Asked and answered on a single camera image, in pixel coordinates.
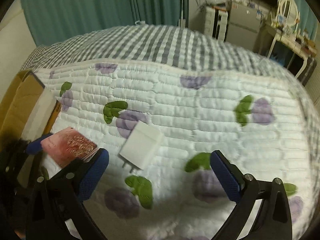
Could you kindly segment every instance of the curtain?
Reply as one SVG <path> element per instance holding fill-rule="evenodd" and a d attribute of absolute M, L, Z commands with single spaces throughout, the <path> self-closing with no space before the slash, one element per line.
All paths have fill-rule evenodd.
<path fill-rule="evenodd" d="M 298 28 L 301 29 L 301 33 L 304 29 L 307 29 L 309 38 L 314 40 L 316 37 L 318 20 L 306 0 L 295 0 L 295 2 L 300 11 L 300 23 Z"/>
<path fill-rule="evenodd" d="M 136 21 L 177 26 L 181 0 L 21 0 L 21 5 L 39 46 Z M 183 8 L 188 22 L 187 2 Z"/>

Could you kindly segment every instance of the checkered fabric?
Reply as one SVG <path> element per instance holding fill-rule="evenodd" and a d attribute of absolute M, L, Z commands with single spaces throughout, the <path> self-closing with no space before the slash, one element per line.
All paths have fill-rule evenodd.
<path fill-rule="evenodd" d="M 36 48 L 22 69 L 53 68 L 97 58 L 143 60 L 195 70 L 232 70 L 256 76 L 271 76 L 288 82 L 300 101 L 305 116 L 305 133 L 310 147 L 314 208 L 320 179 L 320 123 L 313 103 L 301 84 L 286 69 L 260 55 L 222 43 L 189 29 L 174 26 L 122 26 L 73 37 L 49 47 Z M 308 228 L 314 213 L 297 236 Z"/>

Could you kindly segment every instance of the screw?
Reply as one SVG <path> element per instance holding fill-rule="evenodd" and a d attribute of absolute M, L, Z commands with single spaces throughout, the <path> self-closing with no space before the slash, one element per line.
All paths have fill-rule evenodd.
<path fill-rule="evenodd" d="M 37 182 L 39 182 L 39 183 L 41 183 L 42 181 L 44 181 L 44 177 L 42 177 L 42 176 L 37 179 Z"/>
<path fill-rule="evenodd" d="M 275 178 L 275 182 L 280 185 L 282 183 L 282 180 L 279 178 Z"/>
<path fill-rule="evenodd" d="M 72 173 L 72 172 L 69 172 L 67 175 L 66 175 L 66 178 L 67 179 L 72 179 L 75 175 Z"/>
<path fill-rule="evenodd" d="M 251 174 L 245 174 L 244 176 L 247 180 L 253 180 L 253 176 Z"/>

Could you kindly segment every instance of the gray mini fridge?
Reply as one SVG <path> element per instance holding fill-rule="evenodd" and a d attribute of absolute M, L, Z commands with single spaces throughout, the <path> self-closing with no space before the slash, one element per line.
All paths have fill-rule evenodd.
<path fill-rule="evenodd" d="M 226 41 L 252 51 L 260 24 L 261 19 L 257 19 L 256 9 L 233 3 Z"/>

